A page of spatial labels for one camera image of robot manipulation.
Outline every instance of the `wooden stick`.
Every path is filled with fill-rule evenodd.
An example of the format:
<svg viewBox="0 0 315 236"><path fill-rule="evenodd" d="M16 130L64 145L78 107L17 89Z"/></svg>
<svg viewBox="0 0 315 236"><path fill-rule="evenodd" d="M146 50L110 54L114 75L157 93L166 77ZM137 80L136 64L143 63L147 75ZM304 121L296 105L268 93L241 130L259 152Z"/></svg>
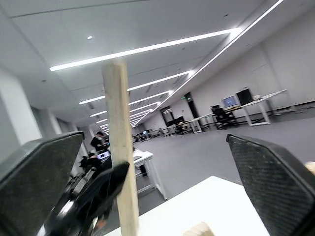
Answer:
<svg viewBox="0 0 315 236"><path fill-rule="evenodd" d="M136 236L138 230L138 196L133 163L129 95L126 64L110 62L102 69L109 121L109 141L113 166L129 162L122 192L117 197L122 236Z"/></svg>

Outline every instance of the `black foam pad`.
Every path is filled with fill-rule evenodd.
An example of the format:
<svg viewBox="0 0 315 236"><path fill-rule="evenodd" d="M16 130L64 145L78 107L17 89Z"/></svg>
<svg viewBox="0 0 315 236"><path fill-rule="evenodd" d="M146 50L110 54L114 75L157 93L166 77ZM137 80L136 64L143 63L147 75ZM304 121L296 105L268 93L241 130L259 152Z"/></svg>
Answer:
<svg viewBox="0 0 315 236"><path fill-rule="evenodd" d="M228 135L245 191L271 236L315 235L315 176L285 148Z"/></svg>
<svg viewBox="0 0 315 236"><path fill-rule="evenodd" d="M82 132L23 145L0 165L0 232L35 236L62 195Z"/></svg>

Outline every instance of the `monitor screen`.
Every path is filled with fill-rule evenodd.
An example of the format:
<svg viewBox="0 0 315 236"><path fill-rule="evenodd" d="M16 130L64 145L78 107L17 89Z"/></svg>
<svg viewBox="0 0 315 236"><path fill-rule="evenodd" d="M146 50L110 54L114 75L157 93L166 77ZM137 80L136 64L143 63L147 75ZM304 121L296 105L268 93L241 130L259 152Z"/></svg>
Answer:
<svg viewBox="0 0 315 236"><path fill-rule="evenodd" d="M223 100L224 106L225 107L231 107L231 106L236 106L238 105L238 103L235 100L234 96L228 97L226 99Z"/></svg>
<svg viewBox="0 0 315 236"><path fill-rule="evenodd" d="M110 154L109 154L108 151L97 155L98 159L100 159L100 160L102 160L102 159L104 159L104 158L106 158L106 157L108 157L108 156L110 156Z"/></svg>

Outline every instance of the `pillar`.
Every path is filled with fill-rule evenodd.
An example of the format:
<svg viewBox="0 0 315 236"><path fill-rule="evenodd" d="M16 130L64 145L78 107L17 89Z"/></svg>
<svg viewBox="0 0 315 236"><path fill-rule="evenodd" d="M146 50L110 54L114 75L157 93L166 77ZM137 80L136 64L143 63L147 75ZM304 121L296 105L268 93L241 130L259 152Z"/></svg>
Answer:
<svg viewBox="0 0 315 236"><path fill-rule="evenodd" d="M0 97L19 145L42 138L20 81L0 70Z"/></svg>

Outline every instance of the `ceiling light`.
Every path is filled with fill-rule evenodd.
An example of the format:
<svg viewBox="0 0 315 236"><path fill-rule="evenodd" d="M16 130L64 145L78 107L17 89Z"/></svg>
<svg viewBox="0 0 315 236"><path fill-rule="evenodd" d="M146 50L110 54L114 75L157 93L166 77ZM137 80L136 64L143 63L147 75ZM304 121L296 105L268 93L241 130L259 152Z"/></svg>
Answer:
<svg viewBox="0 0 315 236"><path fill-rule="evenodd" d="M139 119L139 117L144 116L144 115L145 115L145 113L144 113L144 114L141 114L141 115L138 115L138 116L136 116L136 117L132 117L132 118L130 118L130 121L132 121L133 119Z"/></svg>
<svg viewBox="0 0 315 236"><path fill-rule="evenodd" d="M137 114L133 114L133 115L131 115L131 116L129 116L129 117L135 117L136 115L143 114L143 113L147 113L147 112L151 112L151 111L153 111L153 110L152 110L152 109L148 109L148 110L146 110L146 111L142 111L142 112L139 112L139 113L137 113Z"/></svg>
<svg viewBox="0 0 315 236"><path fill-rule="evenodd" d="M102 112L99 112L99 113L95 113L95 114L93 114L93 115L90 115L90 117L96 117L96 116L98 116L98 115L102 115L102 114L104 114L104 113L106 113L107 111L102 111Z"/></svg>
<svg viewBox="0 0 315 236"><path fill-rule="evenodd" d="M135 87L132 87L132 88L128 88L127 91L132 91L132 90L135 90L135 89L139 89L139 88L142 88L142 87L145 87L145 86L149 86L149 85L152 85L152 84L156 84L156 83L159 83L159 82L162 82L162 81L165 81L165 80L170 80L170 79L182 76L182 75L187 75L189 73L190 73L190 71L186 71L186 72L183 72L183 73L180 73L180 74L177 74L177 75L172 75L172 76L165 77L163 79L154 80L154 81L146 83L146 84L142 84L142 85L138 85L138 86L135 86Z"/></svg>
<svg viewBox="0 0 315 236"><path fill-rule="evenodd" d="M89 100L85 100L83 102L79 102L79 105L82 105L82 104L85 104L85 103L89 103L89 102L94 102L94 101L97 101L97 100L100 100L100 99L103 99L103 98L105 98L105 95L101 96L101 97L96 97L96 98L92 98L92 99L89 99Z"/></svg>
<svg viewBox="0 0 315 236"><path fill-rule="evenodd" d="M137 109L131 110L130 112L135 112L135 111L141 110L142 108L150 107L150 106L153 106L153 105L155 105L155 104L159 105L160 103L161 103L161 102L151 103L151 104L149 104L149 105L146 105L146 106L139 107L139 108L137 108Z"/></svg>
<svg viewBox="0 0 315 236"><path fill-rule="evenodd" d="M170 92L172 93L173 91L170 90L170 91L166 91L166 92L161 92L161 93L159 93L159 94L156 94L156 95L153 95L153 96L150 96L150 97L146 97L146 98L143 98L143 99L138 100L138 101L135 101L135 102L130 102L129 105L132 105L132 104L135 104L135 103L138 103L138 102L142 102L142 101L148 100L148 99L150 99L150 98L157 97L157 96L160 96L160 95L162 95L162 94L170 93ZM105 96L92 98L92 99L89 99L89 100L80 102L79 104L82 105L82 104L85 104L85 103L88 103L88 102L93 102L93 101L100 100L100 99L102 99L102 98L105 98Z"/></svg>
<svg viewBox="0 0 315 236"><path fill-rule="evenodd" d="M170 93L170 92L172 92L172 91L169 90L169 91L161 92L161 93L159 93L159 94L156 94L156 95L153 95L153 96L150 96L150 97L142 98L142 99L140 99L140 100L138 100L138 101L130 102L129 105L132 105L132 104L135 104L135 103L138 103L138 102L142 102L142 101L148 100L148 99L150 99L150 98L158 97L158 96L161 96L161 95L163 95L163 94Z"/></svg>
<svg viewBox="0 0 315 236"><path fill-rule="evenodd" d="M96 122L96 124L98 124L98 123L102 123L102 122L104 122L104 121L107 121L107 119L102 119L102 120L100 120L100 121Z"/></svg>
<svg viewBox="0 0 315 236"><path fill-rule="evenodd" d="M151 45L151 46L147 46L147 47L143 47L143 48L132 49L132 50L128 50L125 52L109 54L109 55L96 57L96 58L90 58L90 59L86 59L86 60L79 60L79 61L75 61L75 62L71 62L71 63L53 66L50 68L50 70L51 71L62 70L62 69L80 66L80 65L85 65L85 64L90 64L90 63L94 63L94 62L98 62L98 61L103 61L103 60L108 60L108 59L113 59L113 58L120 58L123 56L132 55L132 54L141 53L141 52L146 52L146 51L150 51L150 50L154 50L154 49L158 49L158 48L165 48L165 47L169 47L169 46L173 46L173 45L177 45L177 44L181 44L181 43L188 43L188 42L196 41L196 40L203 39L203 38L210 38L210 37L214 37L214 36L218 36L218 35L222 35L222 34L227 34L227 33L233 32L234 30L235 29L226 29L226 30L222 30L222 31L218 31L218 32L202 34L202 35L189 37L189 38L183 38L183 39L174 40L174 41L170 41L170 42L166 42L166 43L160 43L160 44L156 44L156 45Z"/></svg>
<svg viewBox="0 0 315 236"><path fill-rule="evenodd" d="M190 80L192 80L197 74L199 74L204 68L206 68L210 63L212 63L215 59L217 59L223 52L225 52L233 43L235 43L240 37L242 37L245 33L247 33L252 27L254 27L259 21L261 21L266 15L268 15L272 10L274 10L277 6L279 6L284 0L278 0L272 7L270 7L264 14L262 14L257 20L251 23L245 30L240 32L240 34L236 35L236 37L228 43L218 54L216 54L210 61L208 61L202 68L200 68L196 73L194 73L188 80L186 80L178 89L175 90L170 96L168 96L160 105L166 102L172 95L177 93L183 86L185 86Z"/></svg>

